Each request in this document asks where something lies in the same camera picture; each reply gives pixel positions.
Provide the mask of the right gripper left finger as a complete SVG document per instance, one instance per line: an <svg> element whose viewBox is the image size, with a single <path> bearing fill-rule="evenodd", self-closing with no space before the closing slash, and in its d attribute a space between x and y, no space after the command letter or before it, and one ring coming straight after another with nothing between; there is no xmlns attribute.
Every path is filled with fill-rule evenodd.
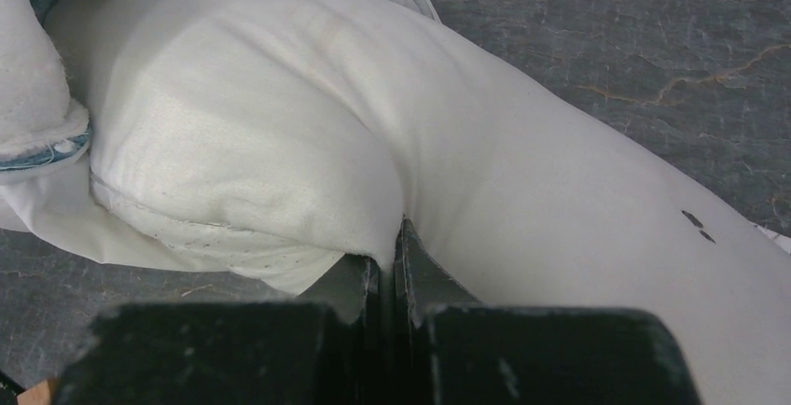
<svg viewBox="0 0 791 405"><path fill-rule="evenodd" d="M372 404L379 271L345 256L291 300L125 304L97 316L57 404Z"/></svg>

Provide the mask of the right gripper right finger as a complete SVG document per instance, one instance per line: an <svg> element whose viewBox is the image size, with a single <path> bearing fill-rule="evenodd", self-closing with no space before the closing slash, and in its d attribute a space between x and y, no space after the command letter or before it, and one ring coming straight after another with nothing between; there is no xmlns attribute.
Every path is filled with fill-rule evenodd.
<svg viewBox="0 0 791 405"><path fill-rule="evenodd" d="M397 404L697 404L672 333L624 308L492 306L396 240Z"/></svg>

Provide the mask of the white pillow insert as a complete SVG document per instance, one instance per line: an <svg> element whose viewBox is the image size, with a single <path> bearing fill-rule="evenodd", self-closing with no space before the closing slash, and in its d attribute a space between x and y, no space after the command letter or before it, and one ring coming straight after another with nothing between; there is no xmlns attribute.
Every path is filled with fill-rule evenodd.
<svg viewBox="0 0 791 405"><path fill-rule="evenodd" d="M110 261L299 294L403 219L477 298L657 315L707 404L790 400L790 257L710 191L387 0L60 0Z"/></svg>

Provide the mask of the white pillowcase with blue ruffle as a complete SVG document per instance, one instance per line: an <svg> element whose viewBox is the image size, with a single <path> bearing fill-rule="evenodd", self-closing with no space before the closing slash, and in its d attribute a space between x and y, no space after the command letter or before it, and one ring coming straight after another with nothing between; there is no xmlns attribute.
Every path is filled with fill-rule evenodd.
<svg viewBox="0 0 791 405"><path fill-rule="evenodd" d="M428 18L430 0L389 0ZM288 257L340 254L260 232L171 218L107 186L88 110L41 26L54 0L1 0L1 225L99 263L257 276Z"/></svg>

